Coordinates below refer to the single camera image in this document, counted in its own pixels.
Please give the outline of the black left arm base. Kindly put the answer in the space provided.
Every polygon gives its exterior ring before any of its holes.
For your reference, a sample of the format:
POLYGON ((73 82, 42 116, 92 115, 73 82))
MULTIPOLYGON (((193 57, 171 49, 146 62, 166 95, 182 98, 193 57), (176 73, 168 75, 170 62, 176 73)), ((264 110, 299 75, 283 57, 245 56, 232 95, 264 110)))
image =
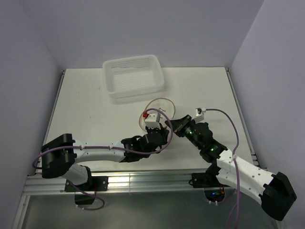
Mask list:
POLYGON ((84 192, 93 192, 96 195, 99 191, 107 191, 109 178, 107 176, 93 176, 90 181, 82 185, 72 185, 70 181, 66 181, 65 192, 78 192, 74 195, 74 202, 77 205, 91 205, 95 198, 84 194, 84 192))

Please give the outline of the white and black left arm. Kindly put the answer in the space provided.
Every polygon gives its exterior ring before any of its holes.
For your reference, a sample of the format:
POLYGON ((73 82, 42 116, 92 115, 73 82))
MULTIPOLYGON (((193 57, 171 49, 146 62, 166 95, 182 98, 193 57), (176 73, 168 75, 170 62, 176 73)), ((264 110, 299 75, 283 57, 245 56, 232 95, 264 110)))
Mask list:
POLYGON ((146 130, 147 134, 143 136, 136 135, 105 146, 82 143, 74 140, 71 134, 62 134, 41 148, 42 177, 63 177, 81 190, 88 190, 92 187, 93 179, 91 170, 83 166, 83 162, 137 162, 161 152, 163 147, 168 146, 168 129, 160 126, 146 130))

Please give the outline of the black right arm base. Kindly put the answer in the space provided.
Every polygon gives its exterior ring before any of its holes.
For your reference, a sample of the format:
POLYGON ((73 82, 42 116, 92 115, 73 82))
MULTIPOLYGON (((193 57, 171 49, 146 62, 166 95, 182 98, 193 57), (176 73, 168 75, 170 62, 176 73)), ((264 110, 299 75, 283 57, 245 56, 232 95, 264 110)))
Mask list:
POLYGON ((193 188, 202 188, 208 201, 221 202, 225 198, 225 185, 208 173, 192 173, 188 184, 193 188))

